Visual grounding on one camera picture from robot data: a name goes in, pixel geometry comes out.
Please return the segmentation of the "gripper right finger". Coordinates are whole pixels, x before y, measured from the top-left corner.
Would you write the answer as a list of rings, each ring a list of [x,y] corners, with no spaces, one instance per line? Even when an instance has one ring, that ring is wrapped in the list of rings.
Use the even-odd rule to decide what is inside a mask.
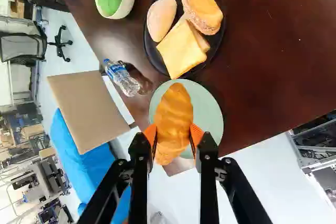
[[[236,160],[218,158],[210,132],[192,123],[190,145],[201,181],[200,223],[219,223],[216,182],[225,191],[238,223],[272,223]]]

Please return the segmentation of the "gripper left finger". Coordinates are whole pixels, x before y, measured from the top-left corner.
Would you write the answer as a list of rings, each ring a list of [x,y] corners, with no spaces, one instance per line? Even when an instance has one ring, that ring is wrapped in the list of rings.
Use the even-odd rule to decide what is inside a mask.
[[[147,223],[148,176],[156,152],[156,125],[137,133],[129,146],[130,161],[112,163],[103,180],[82,212],[78,223],[111,223],[120,198],[131,187],[127,223]]]

